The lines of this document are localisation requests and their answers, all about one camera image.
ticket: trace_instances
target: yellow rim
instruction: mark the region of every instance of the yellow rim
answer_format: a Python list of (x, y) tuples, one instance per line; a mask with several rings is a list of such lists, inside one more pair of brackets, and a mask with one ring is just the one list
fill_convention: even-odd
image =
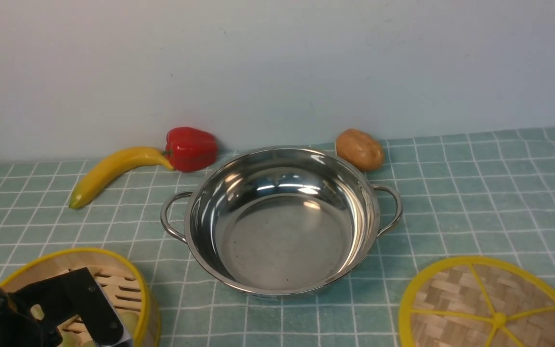
[(55, 253), (45, 255), (44, 257), (40, 257), (40, 258), (36, 259), (35, 261), (27, 263), (27, 265), (25, 265), (22, 268), (16, 270), (11, 275), (9, 275), (6, 279), (4, 279), (1, 282), (0, 286), (5, 287), (10, 281), (12, 281), (16, 277), (18, 277), (18, 275), (22, 274), (23, 272), (27, 271), (29, 268), (31, 268), (31, 267), (33, 267), (37, 264), (40, 264), (42, 262), (45, 262), (45, 261), (51, 260), (53, 258), (59, 257), (60, 255), (65, 255), (65, 254), (70, 254), (70, 253), (81, 253), (81, 252), (101, 253), (101, 254), (109, 255), (109, 256), (117, 259), (121, 263), (125, 264), (125, 266), (127, 266), (127, 268), (129, 268), (130, 271), (132, 271), (132, 273), (134, 274), (134, 278), (136, 278), (136, 280), (141, 284), (141, 288), (143, 289), (141, 291), (141, 297), (142, 297), (141, 298), (141, 300), (142, 300), (141, 314), (140, 314), (140, 318), (139, 318), (136, 330), (134, 330), (134, 334), (132, 334), (132, 338), (134, 338), (135, 347), (140, 347), (141, 343), (143, 342), (142, 338), (145, 335), (145, 332), (147, 332), (148, 319), (149, 319), (148, 303), (149, 303), (150, 297), (148, 296), (148, 288), (147, 288), (147, 285), (145, 284), (145, 279), (143, 278), (143, 275), (141, 275), (141, 273), (136, 269), (136, 267), (132, 263), (130, 263), (130, 261), (128, 261), (128, 259), (125, 259), (124, 257), (122, 257), (121, 255), (119, 255), (115, 252), (111, 252), (111, 251), (108, 251), (108, 250), (102, 250), (102, 248), (89, 248), (89, 247), (87, 247), (87, 248), (70, 248), (68, 250), (57, 251)]
[[(428, 267), (426, 267), (423, 271), (419, 272), (414, 279), (410, 282), (406, 291), (404, 292), (404, 296), (401, 299), (401, 303), (399, 303), (399, 339), (401, 344), (404, 347), (415, 347), (416, 343), (412, 336), (412, 326), (410, 325), (410, 315), (413, 313), (423, 313), (423, 314), (437, 314), (441, 316), (456, 316), (460, 318), (468, 318), (474, 320), (481, 320), (486, 321), (492, 324), (492, 330), (489, 334), (489, 338), (485, 343), (486, 346), (491, 344), (492, 338), (496, 334), (498, 330), (502, 330), (517, 346), (522, 346), (522, 343), (517, 340), (514, 334), (512, 334), (506, 327), (504, 326), (496, 326), (494, 322), (494, 318), (486, 318), (481, 316), (474, 316), (470, 314), (464, 314), (460, 312), (448, 312), (448, 311), (429, 311), (429, 310), (415, 310), (412, 309), (414, 305), (414, 299), (416, 297), (417, 292), (419, 289), (435, 274), (445, 270), (446, 268), (455, 267), (455, 266), (469, 266), (471, 268), (472, 274), (474, 275), (476, 281), (478, 282), (481, 292), (484, 295), (485, 302), (487, 303), (488, 307), (490, 308), (490, 312), (495, 312), (491, 301), (483, 287), (483, 283), (481, 282), (480, 277), (474, 271), (473, 265), (485, 265), (485, 266), (494, 266), (497, 268), (501, 268), (502, 270), (506, 270), (509, 272), (513, 272), (514, 274), (520, 275), (524, 279), (530, 281), (533, 285), (537, 286), (542, 292), (547, 294), (549, 298), (551, 298), (555, 302), (555, 290), (547, 283), (545, 283), (542, 279), (539, 279), (537, 276), (519, 268), (513, 264), (509, 264), (508, 262), (500, 261), (498, 259), (491, 259), (487, 257), (452, 257), (449, 259), (444, 259), (438, 261)], [(551, 307), (542, 307), (540, 309), (529, 310), (527, 312), (521, 312), (519, 314), (515, 314), (514, 316), (510, 316), (506, 318), (507, 320), (516, 320), (519, 318), (523, 318), (525, 316), (530, 316), (531, 314), (537, 314), (546, 312), (548, 310), (554, 310), (555, 306)]]

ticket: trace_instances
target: bamboo steamer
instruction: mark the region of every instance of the bamboo steamer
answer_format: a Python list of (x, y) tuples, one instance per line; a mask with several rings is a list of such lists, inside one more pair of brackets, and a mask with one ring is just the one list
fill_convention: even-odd
[(399, 338), (404, 347), (555, 347), (555, 290), (497, 259), (445, 259), (407, 287)]
[[(15, 271), (0, 286), (6, 292), (87, 267), (102, 286), (115, 309), (139, 315), (134, 332), (134, 347), (157, 347), (160, 343), (160, 312), (156, 298), (145, 279), (130, 261), (101, 248), (74, 248), (45, 255)], [(81, 345), (91, 341), (79, 316), (59, 325), (60, 332), (77, 334)]]

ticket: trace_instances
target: bamboo steamer lid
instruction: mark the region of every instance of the bamboo steamer lid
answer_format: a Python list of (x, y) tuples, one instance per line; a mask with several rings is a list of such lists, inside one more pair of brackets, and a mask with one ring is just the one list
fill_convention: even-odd
[(403, 347), (555, 347), (555, 290), (507, 262), (454, 257), (408, 286)]

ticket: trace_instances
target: toy vegetable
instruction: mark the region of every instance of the toy vegetable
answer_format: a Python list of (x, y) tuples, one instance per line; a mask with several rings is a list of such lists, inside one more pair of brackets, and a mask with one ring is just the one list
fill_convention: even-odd
[(164, 154), (176, 170), (198, 171), (218, 158), (218, 144), (208, 132), (190, 127), (174, 128), (166, 136)]
[(357, 129), (348, 129), (335, 141), (337, 155), (361, 171), (376, 170), (385, 162), (383, 146), (372, 136)]

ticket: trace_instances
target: pot handle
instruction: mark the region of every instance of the pot handle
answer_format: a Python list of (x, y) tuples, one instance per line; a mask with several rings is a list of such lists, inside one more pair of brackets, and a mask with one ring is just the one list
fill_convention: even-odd
[(170, 225), (170, 223), (168, 223), (168, 209), (170, 208), (173, 202), (176, 202), (176, 200), (188, 198), (191, 195), (192, 195), (191, 191), (182, 191), (181, 193), (177, 193), (171, 196), (168, 200), (166, 200), (166, 202), (164, 202), (164, 204), (162, 205), (162, 210), (160, 212), (160, 221), (162, 223), (162, 226), (164, 227), (164, 230), (170, 236), (174, 237), (175, 239), (185, 244), (187, 244), (187, 241), (185, 241), (185, 235), (178, 232), (177, 230), (174, 230), (174, 228)]
[(399, 197), (399, 194), (396, 191), (394, 191), (391, 187), (381, 186), (381, 185), (372, 185), (372, 188), (374, 190), (381, 190), (381, 191), (386, 191), (387, 193), (389, 193), (391, 196), (393, 196), (393, 198), (395, 200), (395, 205), (396, 205), (395, 206), (394, 218), (391, 220), (391, 222), (389, 222), (389, 224), (387, 224), (386, 226), (381, 228), (381, 230), (378, 231), (378, 235), (376, 235), (376, 237), (380, 237), (382, 234), (386, 233), (391, 228), (393, 228), (395, 226), (395, 224), (397, 224), (397, 222), (401, 218), (401, 215), (403, 214), (404, 210), (403, 210), (403, 207), (401, 206), (401, 198)]

